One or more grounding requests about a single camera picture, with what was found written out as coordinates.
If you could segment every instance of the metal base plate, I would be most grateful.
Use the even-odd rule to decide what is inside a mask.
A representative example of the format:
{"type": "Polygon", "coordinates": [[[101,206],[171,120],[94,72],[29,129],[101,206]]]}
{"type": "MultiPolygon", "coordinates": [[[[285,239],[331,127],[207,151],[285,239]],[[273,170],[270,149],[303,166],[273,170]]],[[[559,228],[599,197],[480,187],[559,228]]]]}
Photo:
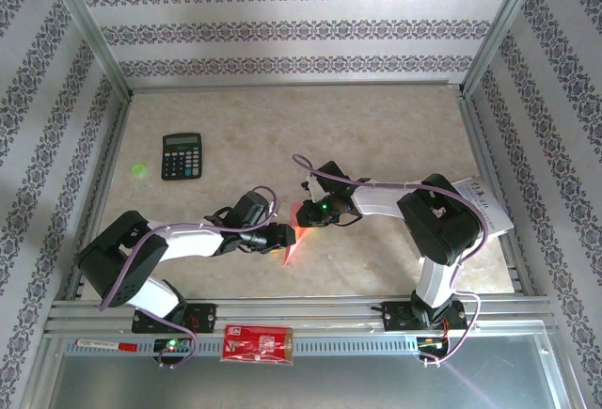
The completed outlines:
{"type": "MultiPolygon", "coordinates": [[[[418,331],[422,329],[412,313],[412,303],[409,301],[384,302],[381,304],[381,309],[385,331],[418,331]]],[[[450,322],[450,329],[467,328],[465,313],[464,305],[460,301],[451,302],[451,307],[445,312],[445,317],[450,322]]]]}
{"type": "MultiPolygon", "coordinates": [[[[183,327],[197,334],[212,334],[215,327],[215,304],[188,304],[184,313],[183,327]]],[[[181,331],[147,317],[137,310],[132,320],[132,332],[135,334],[182,334],[181,331]]]]}

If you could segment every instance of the wallpaper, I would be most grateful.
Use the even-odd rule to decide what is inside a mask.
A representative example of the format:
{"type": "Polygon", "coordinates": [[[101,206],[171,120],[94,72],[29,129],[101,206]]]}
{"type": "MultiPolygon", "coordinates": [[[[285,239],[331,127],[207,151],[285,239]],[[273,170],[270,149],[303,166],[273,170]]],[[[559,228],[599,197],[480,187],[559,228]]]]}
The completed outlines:
{"type": "Polygon", "coordinates": [[[602,407],[600,0],[526,0],[473,94],[533,286],[602,407]]]}
{"type": "Polygon", "coordinates": [[[461,83],[503,0],[85,0],[133,88],[461,83]]]}
{"type": "Polygon", "coordinates": [[[11,408],[121,104],[62,0],[1,0],[0,50],[0,408],[11,408]]]}

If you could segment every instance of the purple cable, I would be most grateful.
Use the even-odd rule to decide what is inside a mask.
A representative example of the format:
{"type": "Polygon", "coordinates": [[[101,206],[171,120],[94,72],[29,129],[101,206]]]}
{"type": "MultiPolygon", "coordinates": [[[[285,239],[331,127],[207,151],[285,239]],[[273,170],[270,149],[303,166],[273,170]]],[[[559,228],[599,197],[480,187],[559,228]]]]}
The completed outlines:
{"type": "Polygon", "coordinates": [[[453,290],[453,292],[455,294],[457,294],[459,296],[472,296],[473,298],[475,298],[477,300],[477,308],[474,311],[472,320],[470,320],[470,323],[468,324],[467,330],[464,332],[462,337],[460,337],[460,339],[455,344],[455,346],[453,348],[451,348],[451,350],[448,351],[448,353],[445,356],[438,358],[432,354],[427,354],[427,353],[422,354],[424,356],[428,356],[433,359],[432,362],[427,361],[426,362],[427,364],[439,364],[441,362],[445,362],[450,357],[452,357],[458,351],[458,349],[462,346],[464,341],[466,340],[468,333],[472,329],[472,326],[474,325],[474,323],[477,321],[479,312],[481,311],[481,298],[479,297],[479,295],[477,293],[473,293],[472,291],[457,291],[454,288],[455,280],[458,277],[458,273],[459,273],[460,269],[462,268],[462,265],[467,260],[469,260],[469,259],[473,258],[475,255],[477,255],[479,253],[479,251],[481,249],[483,249],[485,243],[487,243],[487,237],[489,236],[489,226],[487,225],[487,221],[485,220],[483,214],[479,211],[479,209],[477,209],[477,207],[475,207],[474,204],[472,204],[471,202],[468,202],[463,197],[458,196],[451,191],[444,190],[442,188],[437,188],[436,186],[423,185],[421,183],[385,183],[385,182],[369,183],[366,181],[352,181],[350,179],[333,176],[332,174],[328,174],[328,173],[319,171],[318,169],[315,169],[311,165],[311,162],[306,157],[304,157],[303,155],[300,155],[298,153],[293,155],[293,161],[295,163],[297,163],[298,165],[300,165],[301,167],[304,167],[307,171],[309,171],[313,175],[321,176],[326,179],[330,179],[332,181],[340,181],[342,183],[347,183],[350,185],[364,186],[364,187],[368,187],[368,188],[385,188],[385,189],[389,189],[389,190],[409,189],[409,190],[432,191],[433,193],[439,193],[443,196],[451,197],[452,199],[455,199],[458,202],[464,204],[466,207],[468,207],[469,209],[471,209],[474,212],[474,214],[479,219],[479,223],[481,224],[481,230],[483,231],[483,237],[481,238],[481,242],[477,245],[477,247],[472,252],[470,252],[466,257],[458,260],[456,268],[453,271],[453,274],[451,275],[450,288],[453,290]]]}
{"type": "Polygon", "coordinates": [[[99,306],[99,310],[102,312],[109,306],[109,304],[111,304],[111,301],[113,301],[113,298],[115,298],[115,295],[117,294],[117,292],[119,290],[119,287],[123,283],[123,279],[125,279],[125,276],[127,275],[130,267],[132,266],[135,256],[140,251],[140,248],[142,247],[142,245],[152,235],[155,235],[157,233],[163,233],[168,230],[191,230],[191,229],[192,230],[209,230],[209,231],[218,232],[218,233],[219,232],[243,233],[243,232],[249,232],[251,230],[255,230],[257,228],[262,228],[263,226],[267,226],[269,224],[269,222],[272,220],[272,218],[274,216],[276,216],[276,213],[280,206],[278,203],[278,198],[277,198],[274,190],[272,190],[271,188],[269,188],[267,186],[263,186],[263,185],[256,186],[251,191],[255,191],[255,190],[266,190],[268,193],[270,193],[272,195],[272,201],[274,204],[272,207],[272,211],[270,211],[268,213],[266,218],[263,221],[261,221],[259,224],[256,224],[255,226],[249,226],[248,228],[222,228],[219,226],[205,226],[205,225],[202,225],[201,223],[178,223],[178,224],[167,224],[164,226],[159,226],[158,228],[154,228],[153,230],[145,233],[142,236],[142,238],[140,239],[140,241],[138,241],[138,243],[136,243],[135,246],[132,248],[132,251],[130,252],[130,255],[128,256],[125,263],[123,263],[123,267],[121,268],[121,271],[119,272],[119,275],[117,276],[117,279],[115,279],[115,282],[113,283],[113,287],[111,287],[111,290],[109,291],[109,293],[104,297],[103,301],[101,302],[101,305],[99,306]]]}
{"type": "MultiPolygon", "coordinates": [[[[180,367],[182,365],[184,365],[186,362],[188,362],[190,360],[190,358],[195,355],[195,351],[197,350],[197,336],[195,335],[194,332],[192,332],[190,329],[184,327],[184,326],[180,326],[174,322],[169,322],[167,320],[164,320],[163,318],[157,317],[155,314],[150,313],[144,309],[140,309],[140,311],[142,313],[144,313],[147,317],[152,318],[153,320],[155,320],[156,322],[160,322],[161,324],[164,324],[165,326],[171,327],[173,329],[177,329],[179,331],[184,332],[185,334],[187,334],[188,336],[190,336],[190,350],[188,351],[188,354],[186,356],[184,356],[181,360],[179,360],[178,362],[176,362],[175,364],[171,364],[169,365],[169,368],[171,370],[176,369],[177,367],[180,367]]],[[[159,356],[157,357],[157,362],[159,362],[159,367],[163,367],[163,361],[161,360],[161,358],[163,357],[163,353],[165,352],[165,349],[162,350],[159,353],[159,356]]]]}

